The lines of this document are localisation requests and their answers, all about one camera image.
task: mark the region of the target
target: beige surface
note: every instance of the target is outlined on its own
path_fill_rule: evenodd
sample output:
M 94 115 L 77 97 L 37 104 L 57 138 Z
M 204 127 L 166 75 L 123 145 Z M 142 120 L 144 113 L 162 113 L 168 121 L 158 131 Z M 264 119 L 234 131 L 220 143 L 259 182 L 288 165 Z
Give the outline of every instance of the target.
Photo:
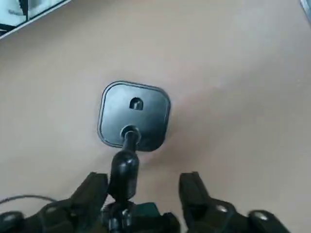
M 0 41 L 0 198 L 61 199 L 108 172 L 101 94 L 129 80 L 173 104 L 165 144 L 141 156 L 135 201 L 180 214 L 178 175 L 198 170 L 214 197 L 307 233 L 310 43 L 297 0 L 74 0 Z

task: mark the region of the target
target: metal rivet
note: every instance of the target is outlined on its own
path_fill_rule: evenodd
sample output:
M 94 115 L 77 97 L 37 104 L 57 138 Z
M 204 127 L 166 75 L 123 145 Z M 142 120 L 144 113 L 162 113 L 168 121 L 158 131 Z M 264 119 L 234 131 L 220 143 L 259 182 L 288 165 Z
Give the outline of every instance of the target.
M 224 213 L 226 213 L 226 212 L 228 211 L 227 208 L 225 208 L 225 207 L 222 206 L 222 205 L 217 205 L 217 206 L 216 206 L 216 209 L 219 210 L 219 211 L 221 211 L 221 212 L 224 212 Z
M 254 216 L 260 218 L 263 221 L 267 221 L 268 217 L 264 215 L 262 212 L 254 212 Z
M 50 213 L 52 213 L 52 212 L 54 212 L 56 210 L 56 207 L 50 207 L 50 208 L 48 208 L 47 210 L 46 210 L 46 213 L 47 214 L 50 214 Z
M 4 217 L 3 221 L 9 222 L 9 221 L 12 221 L 13 219 L 15 219 L 15 215 L 8 215 Z

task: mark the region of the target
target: mount base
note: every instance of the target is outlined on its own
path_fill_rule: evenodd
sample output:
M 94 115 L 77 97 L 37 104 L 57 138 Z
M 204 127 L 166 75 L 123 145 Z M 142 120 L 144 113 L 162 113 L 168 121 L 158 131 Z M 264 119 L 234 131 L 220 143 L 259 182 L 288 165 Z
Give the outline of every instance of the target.
M 139 133 L 137 150 L 159 148 L 167 130 L 171 102 L 164 90 L 137 83 L 118 81 L 103 93 L 98 135 L 109 146 L 123 146 L 124 131 Z

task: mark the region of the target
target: clamp jaw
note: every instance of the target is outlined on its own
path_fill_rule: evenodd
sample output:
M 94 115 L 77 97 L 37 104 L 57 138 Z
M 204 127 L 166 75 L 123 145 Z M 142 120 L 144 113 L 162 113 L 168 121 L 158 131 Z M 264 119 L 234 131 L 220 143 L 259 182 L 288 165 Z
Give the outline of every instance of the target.
M 180 175 L 179 196 L 188 233 L 290 233 L 267 211 L 245 217 L 231 203 L 212 198 L 197 172 Z

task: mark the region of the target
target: black mount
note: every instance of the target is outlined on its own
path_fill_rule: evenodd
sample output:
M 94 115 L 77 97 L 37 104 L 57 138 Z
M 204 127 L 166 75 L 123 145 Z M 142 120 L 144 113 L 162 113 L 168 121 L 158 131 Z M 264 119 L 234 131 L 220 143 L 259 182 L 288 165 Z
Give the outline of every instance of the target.
M 139 94 L 133 98 L 133 89 L 127 90 L 130 94 L 124 92 L 128 87 L 142 88 L 141 85 L 118 82 L 109 89 L 117 85 L 121 88 L 119 86 L 117 90 L 110 92 L 112 96 L 109 96 L 107 90 L 103 95 L 99 124 L 100 135 L 104 135 L 103 129 L 109 129 L 112 133 L 105 134 L 104 141 L 122 147 L 112 160 L 110 182 L 106 174 L 92 172 L 69 199 L 48 204 L 29 218 L 24 218 L 21 212 L 16 211 L 3 213 L 0 215 L 0 233 L 180 233 L 180 224 L 172 213 L 161 215 L 154 203 L 136 205 L 130 201 L 137 187 L 139 159 L 136 150 L 153 150 L 162 144 L 169 105 L 165 104 L 166 98 L 159 98 L 159 102 L 156 100 L 157 103 L 164 104 L 160 106 L 165 107 L 154 110 L 156 116 L 164 117 L 157 121 L 152 115 L 148 115 L 152 113 L 151 108 L 147 107 L 147 111 L 141 112 L 145 106 L 151 106 L 152 99 L 144 95 L 143 99 L 147 101 L 141 101 L 143 95 Z M 115 99 L 111 97 L 116 97 L 117 103 L 126 104 L 106 105 L 105 99 Z M 140 112 L 130 112 L 130 117 L 119 117 L 113 127 L 109 128 L 103 119 L 109 122 L 113 116 L 117 118 L 116 109 L 120 109 L 121 113 L 127 112 L 127 104 L 129 111 Z M 139 116 L 144 123 L 132 120 L 133 116 Z M 146 125 L 148 118 L 144 118 L 148 116 L 155 121 L 156 126 L 161 126 L 158 130 L 152 127 L 152 122 L 151 126 Z M 154 144 L 148 142 L 148 139 L 153 138 L 148 133 L 152 132 L 162 136 Z M 102 209 L 108 194 L 115 201 Z M 180 175 L 179 197 L 188 233 L 289 233 L 284 225 L 267 211 L 255 210 L 248 216 L 243 216 L 231 203 L 212 198 L 197 172 Z

